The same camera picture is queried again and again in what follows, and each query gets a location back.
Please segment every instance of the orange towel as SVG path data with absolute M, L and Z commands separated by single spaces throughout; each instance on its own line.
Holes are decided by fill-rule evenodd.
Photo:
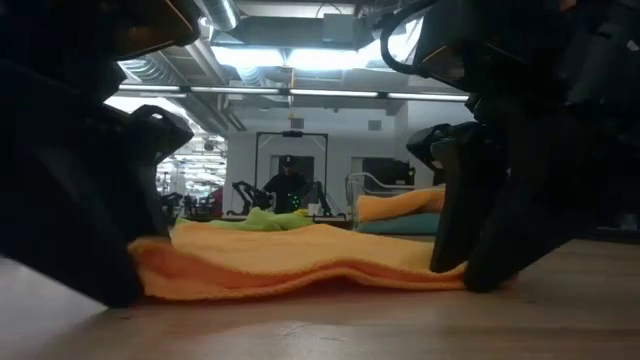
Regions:
M 270 296 L 348 277 L 406 290 L 462 289 L 464 265 L 429 271 L 430 243 L 359 234 L 328 225 L 258 233 L 189 223 L 172 244 L 137 240 L 129 251 L 145 292 L 170 300 Z
M 414 213 L 442 212 L 444 190 L 444 188 L 421 189 L 390 198 L 361 195 L 356 204 L 358 219 L 365 222 Z

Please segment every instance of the man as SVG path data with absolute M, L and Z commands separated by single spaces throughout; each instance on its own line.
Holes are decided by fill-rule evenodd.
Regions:
M 287 155 L 284 159 L 282 172 L 269 180 L 264 186 L 264 191 L 276 194 L 276 214 L 292 212 L 297 209 L 290 208 L 289 194 L 294 193 L 306 185 L 304 176 L 298 174 L 294 168 L 295 158 Z

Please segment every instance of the wooden table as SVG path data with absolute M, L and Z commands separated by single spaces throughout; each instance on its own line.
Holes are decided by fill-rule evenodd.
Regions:
M 0 265 L 0 359 L 637 359 L 640 247 L 574 241 L 509 290 L 317 286 L 242 303 L 104 311 Z

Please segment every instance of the black frame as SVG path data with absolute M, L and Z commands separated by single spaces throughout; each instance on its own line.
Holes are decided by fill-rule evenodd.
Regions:
M 260 138 L 263 135 L 280 135 L 282 137 L 299 138 L 304 136 L 321 136 L 324 138 L 324 193 L 327 193 L 327 168 L 329 163 L 329 134 L 327 133 L 304 133 L 304 132 L 292 132 L 292 131 L 258 131 L 256 133 L 256 148 L 253 161 L 253 186 L 258 187 L 258 154 L 260 152 Z

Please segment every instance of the white wall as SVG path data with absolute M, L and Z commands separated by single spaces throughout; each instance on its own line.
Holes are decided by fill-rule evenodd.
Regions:
M 289 130 L 288 109 L 237 109 L 236 114 L 249 131 L 230 134 L 227 151 L 227 178 L 224 188 L 224 211 L 239 211 L 242 202 L 233 195 L 231 183 L 244 180 L 253 184 L 256 131 Z M 344 179 L 352 171 L 353 158 L 382 157 L 409 160 L 416 167 L 416 185 L 431 185 L 433 173 L 404 151 L 407 139 L 425 127 L 448 122 L 459 124 L 473 120 L 462 103 L 409 102 L 397 117 L 386 116 L 383 110 L 345 109 L 335 113 L 326 109 L 294 110 L 305 119 L 304 132 L 329 134 L 327 192 L 341 212 L 346 212 Z M 368 120 L 382 120 L 382 131 L 367 130 Z M 261 137 L 261 144 L 268 136 Z M 324 145 L 321 138 L 318 142 Z M 258 156 L 258 187 L 270 178 L 270 161 L 274 155 L 313 156 L 315 176 L 324 181 L 324 151 L 307 137 L 292 139 L 272 137 L 260 149 Z

